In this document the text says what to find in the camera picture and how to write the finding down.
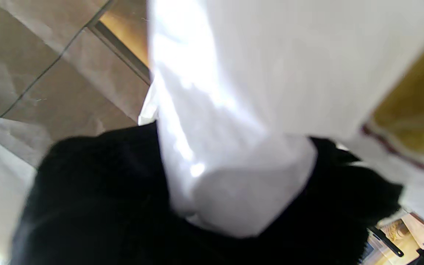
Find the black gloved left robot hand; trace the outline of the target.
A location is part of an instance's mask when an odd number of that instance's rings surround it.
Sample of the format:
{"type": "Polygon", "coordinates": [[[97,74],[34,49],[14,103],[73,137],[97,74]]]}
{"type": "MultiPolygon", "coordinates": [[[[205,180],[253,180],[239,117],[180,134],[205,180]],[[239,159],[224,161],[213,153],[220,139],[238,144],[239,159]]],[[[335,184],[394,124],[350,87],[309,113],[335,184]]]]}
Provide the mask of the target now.
{"type": "Polygon", "coordinates": [[[42,160],[14,233],[11,265],[356,265],[367,228],[397,212],[389,183],[335,143],[258,237],[202,230],[173,213],[155,124],[74,137],[42,160]]]}

